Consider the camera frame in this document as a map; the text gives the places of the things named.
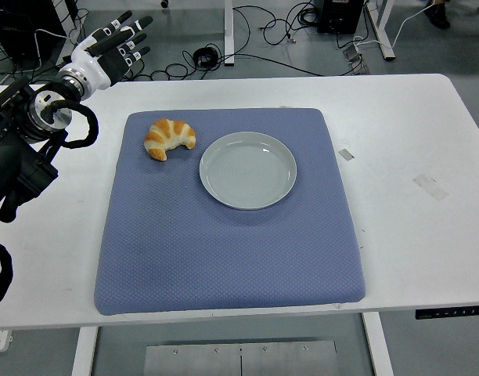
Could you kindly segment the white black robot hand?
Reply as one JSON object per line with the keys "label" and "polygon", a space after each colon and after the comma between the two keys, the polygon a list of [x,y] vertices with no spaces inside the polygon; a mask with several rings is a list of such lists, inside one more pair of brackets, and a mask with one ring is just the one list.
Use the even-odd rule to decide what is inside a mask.
{"label": "white black robot hand", "polygon": [[128,23],[131,15],[127,11],[93,31],[73,50],[70,62],[60,68],[58,82],[69,85],[79,100],[117,84],[150,51],[141,43],[146,38],[143,30],[153,18],[144,16]]}

